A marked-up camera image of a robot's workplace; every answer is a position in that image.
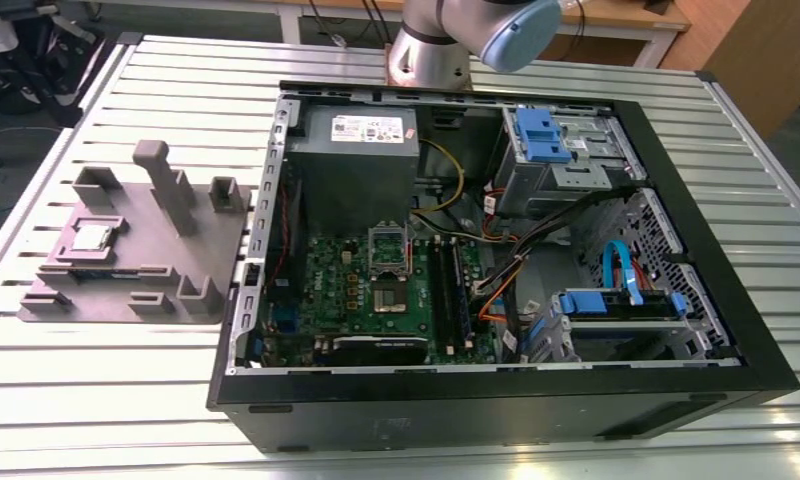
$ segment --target power supply label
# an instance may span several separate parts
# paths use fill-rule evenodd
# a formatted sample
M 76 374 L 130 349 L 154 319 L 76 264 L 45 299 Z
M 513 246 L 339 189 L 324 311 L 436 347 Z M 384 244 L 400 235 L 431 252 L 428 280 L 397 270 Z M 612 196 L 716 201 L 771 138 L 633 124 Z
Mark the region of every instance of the power supply label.
M 332 141 L 403 143 L 403 119 L 339 115 L 332 119 Z

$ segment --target open computer tower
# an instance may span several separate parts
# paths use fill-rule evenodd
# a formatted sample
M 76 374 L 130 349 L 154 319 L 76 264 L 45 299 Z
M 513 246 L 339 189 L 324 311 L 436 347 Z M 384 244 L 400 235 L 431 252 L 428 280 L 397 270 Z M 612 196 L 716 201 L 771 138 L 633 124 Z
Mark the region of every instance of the open computer tower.
M 800 388 L 636 103 L 281 85 L 208 408 L 267 452 L 652 437 Z

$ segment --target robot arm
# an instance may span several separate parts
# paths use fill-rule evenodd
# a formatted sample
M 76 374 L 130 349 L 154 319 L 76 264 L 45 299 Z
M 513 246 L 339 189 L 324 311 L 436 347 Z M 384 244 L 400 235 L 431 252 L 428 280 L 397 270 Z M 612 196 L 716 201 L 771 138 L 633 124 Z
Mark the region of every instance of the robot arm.
M 404 86 L 459 89 L 468 52 L 500 72 L 524 67 L 560 24 L 557 0 L 407 0 L 389 74 Z

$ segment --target ram slot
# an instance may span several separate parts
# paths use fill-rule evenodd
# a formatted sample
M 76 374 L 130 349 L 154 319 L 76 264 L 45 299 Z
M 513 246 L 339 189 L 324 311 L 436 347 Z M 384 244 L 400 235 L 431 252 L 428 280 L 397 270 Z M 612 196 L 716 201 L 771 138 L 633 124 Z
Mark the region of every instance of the ram slot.
M 453 353 L 451 338 L 451 314 L 444 289 L 441 265 L 441 240 L 439 237 L 427 246 L 427 269 L 429 273 L 429 298 L 432 299 L 432 327 L 439 353 Z
M 468 315 L 468 286 L 465 285 L 465 265 L 463 264 L 463 255 L 460 252 L 460 243 L 457 238 L 451 239 L 451 251 L 453 254 L 453 272 L 456 276 L 455 295 L 456 295 L 456 318 L 461 329 L 461 343 L 467 348 L 472 347 L 469 343 L 472 338 L 471 317 Z
M 461 326 L 461 303 L 457 295 L 457 285 L 461 282 L 461 270 L 453 259 L 453 245 L 451 242 L 444 242 L 441 245 L 441 275 L 444 297 L 447 298 L 447 309 L 449 319 L 449 332 L 455 348 L 465 345 L 465 337 L 463 336 Z

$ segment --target metal table surface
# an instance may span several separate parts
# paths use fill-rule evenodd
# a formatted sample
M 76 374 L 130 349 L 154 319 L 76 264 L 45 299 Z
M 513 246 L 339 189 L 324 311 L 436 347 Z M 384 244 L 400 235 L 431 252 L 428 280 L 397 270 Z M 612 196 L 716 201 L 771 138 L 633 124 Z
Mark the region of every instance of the metal table surface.
M 204 408 L 217 326 L 25 324 L 18 301 L 105 165 L 161 139 L 193 183 L 259 181 L 280 79 L 383 83 L 381 51 L 145 37 L 120 45 L 0 232 L 0 474 L 106 478 L 800 478 L 800 392 L 645 441 L 267 457 Z M 800 192 L 691 73 L 473 65 L 477 90 L 639 101 L 800 378 Z

